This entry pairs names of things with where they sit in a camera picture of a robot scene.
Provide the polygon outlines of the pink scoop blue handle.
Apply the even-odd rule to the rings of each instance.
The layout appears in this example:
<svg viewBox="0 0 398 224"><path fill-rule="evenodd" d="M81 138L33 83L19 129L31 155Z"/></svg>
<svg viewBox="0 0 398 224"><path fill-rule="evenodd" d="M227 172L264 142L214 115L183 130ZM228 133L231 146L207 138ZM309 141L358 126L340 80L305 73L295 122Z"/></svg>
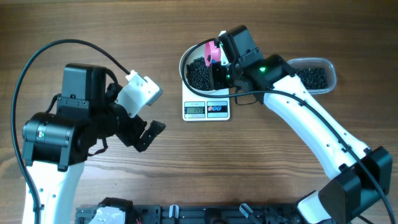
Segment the pink scoop blue handle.
<svg viewBox="0 0 398 224"><path fill-rule="evenodd" d="M207 61L207 56L211 55L211 61ZM220 62L221 52L220 48L215 45L215 42L209 41L205 44L204 49L204 58L205 58L205 65L209 67L212 63Z"/></svg>

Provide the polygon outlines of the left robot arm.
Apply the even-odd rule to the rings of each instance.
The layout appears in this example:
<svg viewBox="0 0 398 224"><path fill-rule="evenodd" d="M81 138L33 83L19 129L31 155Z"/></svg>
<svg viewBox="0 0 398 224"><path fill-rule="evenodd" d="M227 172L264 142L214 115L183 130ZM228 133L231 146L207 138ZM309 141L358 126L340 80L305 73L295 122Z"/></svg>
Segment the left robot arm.
<svg viewBox="0 0 398 224"><path fill-rule="evenodd" d="M22 157L39 196L27 189L24 223L68 223L73 199L90 149L98 140L116 136L127 147L145 151L165 124L146 122L139 111L162 94L149 77L127 74L127 85L106 83L113 72L96 65L69 63L62 91L50 108L28 120L23 129Z"/></svg>

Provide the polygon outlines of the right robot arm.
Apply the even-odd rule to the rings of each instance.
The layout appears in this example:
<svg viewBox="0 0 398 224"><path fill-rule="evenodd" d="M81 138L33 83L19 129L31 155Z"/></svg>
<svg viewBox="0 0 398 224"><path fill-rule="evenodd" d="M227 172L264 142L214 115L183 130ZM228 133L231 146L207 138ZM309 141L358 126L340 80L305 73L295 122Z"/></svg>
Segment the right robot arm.
<svg viewBox="0 0 398 224"><path fill-rule="evenodd" d="M247 86L247 93L279 115L310 148L329 182L301 199L297 208L308 223L334 220L349 223L376 202L384 202L395 222L387 195L392 156L371 149L343 128L308 92L295 69L280 55L263 56L248 28L237 26L220 34L214 45L227 64L214 69L214 88Z"/></svg>

